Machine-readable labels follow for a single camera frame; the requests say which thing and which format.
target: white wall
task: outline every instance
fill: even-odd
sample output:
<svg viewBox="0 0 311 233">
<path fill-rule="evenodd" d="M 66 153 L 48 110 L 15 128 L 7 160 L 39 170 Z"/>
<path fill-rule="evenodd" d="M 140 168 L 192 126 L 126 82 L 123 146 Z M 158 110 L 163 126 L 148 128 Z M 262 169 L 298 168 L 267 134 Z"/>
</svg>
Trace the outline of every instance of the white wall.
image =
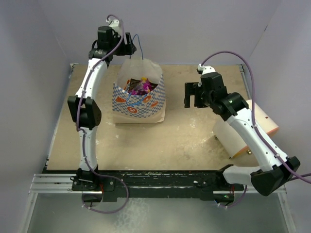
<svg viewBox="0 0 311 233">
<path fill-rule="evenodd" d="M 248 58 L 280 0 L 39 0 L 71 63 L 86 63 L 108 14 L 140 35 L 146 57 L 162 64 L 197 64 L 213 52 Z M 122 58 L 114 58 L 120 63 Z M 240 64 L 220 55 L 214 64 Z"/>
<path fill-rule="evenodd" d="M 35 0 L 0 1 L 0 232 L 15 233 L 42 170 L 70 66 Z"/>
<path fill-rule="evenodd" d="M 311 1 L 283 0 L 249 62 L 257 103 L 280 126 L 276 142 L 299 158 L 298 173 L 311 172 Z M 311 185 L 286 187 L 298 231 L 310 232 Z"/>
</svg>

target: table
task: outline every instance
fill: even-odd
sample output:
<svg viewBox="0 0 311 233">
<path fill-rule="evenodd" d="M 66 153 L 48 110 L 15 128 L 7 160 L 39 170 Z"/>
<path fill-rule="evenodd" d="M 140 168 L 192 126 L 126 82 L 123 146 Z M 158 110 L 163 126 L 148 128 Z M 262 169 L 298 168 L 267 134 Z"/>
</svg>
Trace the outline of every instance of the table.
<svg viewBox="0 0 311 233">
<path fill-rule="evenodd" d="M 227 164 L 257 166 L 253 155 L 230 160 L 214 137 L 212 127 L 220 116 L 211 109 L 185 109 L 184 83 L 197 82 L 196 66 L 163 65 L 166 91 L 164 122 L 157 124 L 113 124 L 112 85 L 120 66 L 110 66 L 96 97 L 102 111 L 97 130 L 96 154 L 99 170 L 215 170 Z M 239 66 L 215 66 L 228 92 L 247 94 Z M 67 96 L 80 87 L 86 66 L 75 65 Z M 47 170 L 76 170 L 80 161 L 79 135 L 64 100 Z"/>
</svg>

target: blue checkered pattern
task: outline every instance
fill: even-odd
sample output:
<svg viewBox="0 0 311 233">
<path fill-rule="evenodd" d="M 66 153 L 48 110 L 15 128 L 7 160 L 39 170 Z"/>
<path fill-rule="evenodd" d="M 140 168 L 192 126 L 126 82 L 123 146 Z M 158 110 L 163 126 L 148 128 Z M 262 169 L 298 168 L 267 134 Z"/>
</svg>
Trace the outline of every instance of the blue checkered pattern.
<svg viewBox="0 0 311 233">
<path fill-rule="evenodd" d="M 162 109 L 165 102 L 165 88 L 164 88 L 164 78 L 161 75 L 160 83 L 158 86 L 152 90 L 147 96 L 131 96 L 128 102 L 116 102 L 116 98 L 122 98 L 127 100 L 130 94 L 124 91 L 121 87 L 113 83 L 113 93 L 112 93 L 112 111 L 116 111 L 127 116 L 137 117 L 137 118 L 148 118 L 151 115 L 157 113 Z M 144 103 L 142 99 L 151 99 Z"/>
</svg>

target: bag handle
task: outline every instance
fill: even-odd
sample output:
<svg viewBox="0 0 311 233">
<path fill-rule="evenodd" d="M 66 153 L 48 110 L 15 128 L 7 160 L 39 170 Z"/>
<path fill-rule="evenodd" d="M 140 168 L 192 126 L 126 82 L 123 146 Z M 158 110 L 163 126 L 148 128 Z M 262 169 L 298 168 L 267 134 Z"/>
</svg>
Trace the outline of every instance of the bag handle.
<svg viewBox="0 0 311 233">
<path fill-rule="evenodd" d="M 138 101 L 138 102 L 136 102 L 136 103 L 131 103 L 131 104 L 129 104 L 128 101 L 129 101 L 129 99 L 130 99 L 131 96 L 132 96 L 132 94 L 129 94 L 129 96 L 128 96 L 127 100 L 126 100 L 126 104 L 127 104 L 128 106 L 138 105 L 138 104 L 140 104 L 140 103 L 146 98 L 147 95 L 148 95 L 148 94 L 144 95 L 140 101 Z"/>
<path fill-rule="evenodd" d="M 141 51 L 141 58 L 144 60 L 144 54 L 143 54 L 143 52 L 142 52 L 142 48 L 141 48 L 141 45 L 140 45 L 140 39 L 139 39 L 139 35 L 138 35 L 138 34 L 135 34 L 135 35 L 133 36 L 132 42 L 134 42 L 134 39 L 135 39 L 136 36 L 137 36 L 138 43 L 139 43 L 139 47 L 140 47 L 140 51 Z"/>
</svg>

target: bag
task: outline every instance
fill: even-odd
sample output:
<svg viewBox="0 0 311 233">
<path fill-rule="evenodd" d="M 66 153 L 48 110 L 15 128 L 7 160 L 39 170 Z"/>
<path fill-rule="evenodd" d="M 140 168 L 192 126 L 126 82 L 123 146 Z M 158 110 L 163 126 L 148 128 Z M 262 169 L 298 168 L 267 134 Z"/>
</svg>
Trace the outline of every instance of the bag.
<svg viewBox="0 0 311 233">
<path fill-rule="evenodd" d="M 128 80 L 147 78 L 158 84 L 150 93 L 130 95 L 124 89 Z M 114 123 L 158 123 L 164 121 L 165 88 L 162 69 L 149 59 L 127 59 L 113 83 L 112 120 Z"/>
</svg>

